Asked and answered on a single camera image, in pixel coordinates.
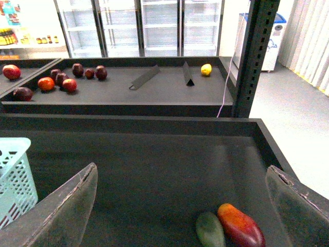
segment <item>yellow lemon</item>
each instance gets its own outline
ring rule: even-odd
[[[210,73],[211,73],[211,65],[209,63],[201,67],[201,75],[210,76]]]

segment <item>glass door refrigerator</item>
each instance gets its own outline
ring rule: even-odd
[[[184,0],[184,56],[216,56],[222,0]]]
[[[99,0],[102,32],[108,57],[138,57],[134,0]]]
[[[104,57],[94,0],[54,0],[72,58]]]
[[[179,55],[179,4],[177,0],[141,0],[146,57]]]

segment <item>black tray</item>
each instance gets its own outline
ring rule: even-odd
[[[275,165],[296,175],[259,119],[2,114],[0,121],[1,136],[31,139],[40,199],[97,164],[83,247],[201,246],[196,217],[222,203],[252,216],[267,247],[288,246],[265,174]]]
[[[9,92],[12,92],[13,87],[17,87],[23,81],[32,78],[38,72],[42,71],[44,68],[47,68],[48,65],[58,62],[60,59],[27,59],[27,60],[1,60],[0,65],[16,65],[21,69],[21,77],[17,80],[10,81],[2,74],[0,74],[0,98],[4,97]]]
[[[185,62],[195,86],[186,86],[182,68]],[[71,72],[74,63],[81,63],[85,69],[104,65],[108,78],[105,81],[76,79],[78,91],[74,95],[58,88],[51,93],[38,89],[38,80],[49,76],[54,68],[75,78]],[[205,63],[213,66],[211,77],[200,74]],[[129,89],[132,81],[156,64],[160,69],[157,75],[138,90]],[[64,59],[21,85],[34,90],[32,102],[13,102],[12,92],[1,101],[7,113],[215,117],[223,102],[222,67],[218,57]],[[232,97],[226,90],[221,116],[230,117],[232,105]]]

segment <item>green mango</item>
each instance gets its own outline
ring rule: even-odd
[[[204,247],[225,247],[223,227],[211,212],[199,215],[196,220],[196,233]]]

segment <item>plastic basket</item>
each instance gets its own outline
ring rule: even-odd
[[[30,145],[27,138],[0,138],[0,229],[38,201],[26,155]]]

